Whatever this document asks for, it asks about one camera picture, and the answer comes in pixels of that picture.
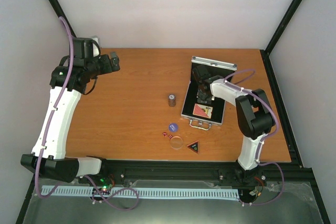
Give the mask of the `red playing card box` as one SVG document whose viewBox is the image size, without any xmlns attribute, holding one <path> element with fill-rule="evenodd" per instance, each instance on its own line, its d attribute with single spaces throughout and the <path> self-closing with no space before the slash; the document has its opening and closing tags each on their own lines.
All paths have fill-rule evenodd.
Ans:
<svg viewBox="0 0 336 224">
<path fill-rule="evenodd" d="M 202 118 L 211 119 L 212 118 L 213 107 L 203 104 L 195 104 L 193 109 L 194 116 L 200 116 Z"/>
</svg>

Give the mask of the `aluminium poker case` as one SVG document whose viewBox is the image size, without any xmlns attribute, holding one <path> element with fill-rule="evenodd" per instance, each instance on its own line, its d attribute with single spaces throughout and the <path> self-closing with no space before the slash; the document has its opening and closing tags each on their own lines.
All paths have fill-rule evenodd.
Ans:
<svg viewBox="0 0 336 224">
<path fill-rule="evenodd" d="M 236 70 L 234 63 L 192 57 L 190 81 L 181 112 L 190 127 L 208 131 L 212 126 L 222 125 L 226 102 L 212 96 L 209 85 Z"/>
</svg>

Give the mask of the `brown poker chip stack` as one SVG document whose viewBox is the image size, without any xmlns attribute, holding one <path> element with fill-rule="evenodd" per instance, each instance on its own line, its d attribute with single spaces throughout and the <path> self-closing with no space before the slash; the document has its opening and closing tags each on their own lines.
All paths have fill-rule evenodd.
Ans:
<svg viewBox="0 0 336 224">
<path fill-rule="evenodd" d="M 169 94 L 168 104 L 169 104 L 170 107 L 176 106 L 176 96 L 174 94 Z"/>
</svg>

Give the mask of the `purple round dealer chip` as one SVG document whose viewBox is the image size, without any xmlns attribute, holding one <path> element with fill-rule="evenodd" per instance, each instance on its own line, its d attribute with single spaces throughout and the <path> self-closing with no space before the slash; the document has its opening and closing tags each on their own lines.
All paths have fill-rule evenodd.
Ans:
<svg viewBox="0 0 336 224">
<path fill-rule="evenodd" d="M 171 123 L 169 124 L 168 129 L 170 132 L 177 132 L 179 130 L 179 127 L 176 123 Z"/>
</svg>

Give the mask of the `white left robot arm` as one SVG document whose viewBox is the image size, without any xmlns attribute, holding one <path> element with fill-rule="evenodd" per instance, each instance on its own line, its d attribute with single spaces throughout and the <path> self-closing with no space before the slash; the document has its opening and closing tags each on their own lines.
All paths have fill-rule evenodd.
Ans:
<svg viewBox="0 0 336 224">
<path fill-rule="evenodd" d="M 108 180 L 109 170 L 99 157 L 66 157 L 66 141 L 75 108 L 83 95 L 89 94 L 87 84 L 98 76 L 120 70 L 115 52 L 103 55 L 98 38 L 73 38 L 74 56 L 64 56 L 50 80 L 47 114 L 38 140 L 30 154 L 20 163 L 36 178 L 71 182 L 90 175 L 97 183 Z"/>
</svg>

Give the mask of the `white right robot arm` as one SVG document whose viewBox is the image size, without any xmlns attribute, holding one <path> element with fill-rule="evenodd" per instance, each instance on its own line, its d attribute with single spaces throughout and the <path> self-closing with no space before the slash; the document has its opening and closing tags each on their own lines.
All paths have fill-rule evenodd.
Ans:
<svg viewBox="0 0 336 224">
<path fill-rule="evenodd" d="M 252 170 L 260 165 L 261 150 L 266 138 L 277 133 L 279 122 L 262 89 L 246 89 L 230 78 L 236 74 L 251 72 L 254 69 L 245 69 L 230 73 L 226 76 L 211 74 L 204 65 L 192 69 L 193 77 L 198 85 L 197 97 L 208 102 L 211 99 L 222 99 L 236 108 L 238 127 L 243 135 L 241 153 L 238 164 L 245 171 Z"/>
</svg>

